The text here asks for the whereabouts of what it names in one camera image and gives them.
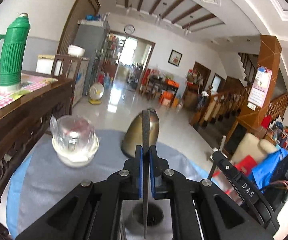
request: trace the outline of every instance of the picture frame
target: picture frame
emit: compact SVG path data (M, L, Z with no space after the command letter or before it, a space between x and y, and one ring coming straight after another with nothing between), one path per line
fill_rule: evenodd
M172 49L172 52L171 52L169 59L168 59L168 63L178 67L179 63L182 59L182 56L183 56L182 53L179 53L178 51Z

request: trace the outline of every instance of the wooden pillar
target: wooden pillar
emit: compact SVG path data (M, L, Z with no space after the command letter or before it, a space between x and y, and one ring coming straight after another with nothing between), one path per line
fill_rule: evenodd
M247 128L247 131L257 130L267 112L274 88L277 81L277 75L279 70L280 54L282 48L276 36L261 35L260 36L260 51L258 56L257 67L266 67L272 71L272 76L269 84L268 93L262 108L256 107L253 111L247 107L247 98L241 108L239 116L236 118L235 124L227 135L227 141L230 139L234 132L237 124L240 123L242 126Z

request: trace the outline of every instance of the blue tablecloth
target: blue tablecloth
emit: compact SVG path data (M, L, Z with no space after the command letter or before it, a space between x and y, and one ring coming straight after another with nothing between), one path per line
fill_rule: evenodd
M99 182L123 168L127 157L122 153L120 145L125 133L116 130L95 132L100 139L100 147L92 162L82 168L64 165L58 159L49 135L44 135L34 146L32 155L11 178L7 200L7 225L14 238L83 179ZM177 150L159 142L156 148L158 156L166 159L170 168L181 172L186 178L200 181L207 177L206 171L191 163Z

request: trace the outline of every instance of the doorway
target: doorway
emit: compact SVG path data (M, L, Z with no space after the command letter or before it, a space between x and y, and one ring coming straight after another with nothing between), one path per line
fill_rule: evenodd
M202 64L195 62L194 68L193 68L194 72L199 72L200 75L203 78L203 85L201 86L201 91L205 90L209 75L211 73L211 70L206 68L205 66L203 66Z
M222 90L224 87L225 80L220 76L215 73L213 80L212 80L212 93L218 93Z
M148 66L155 43L131 35L112 33L123 44L117 55L114 85L135 91L139 86L144 69Z

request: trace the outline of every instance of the white bowl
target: white bowl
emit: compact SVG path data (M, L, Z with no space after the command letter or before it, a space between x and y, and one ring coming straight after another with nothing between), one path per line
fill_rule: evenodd
M73 57L82 57L85 53L85 49L75 45L70 45L67 49L68 54Z
M78 168L78 167L83 167L89 164L93 158L95 153L97 152L99 146L100 146L100 141L99 138L94 134L94 142L92 145L92 148L88 152L84 153L69 153L63 151L63 149L60 149L57 143L55 143L55 138L53 136L52 138L52 145L54 150L56 151L57 157L67 166L72 167L72 168Z

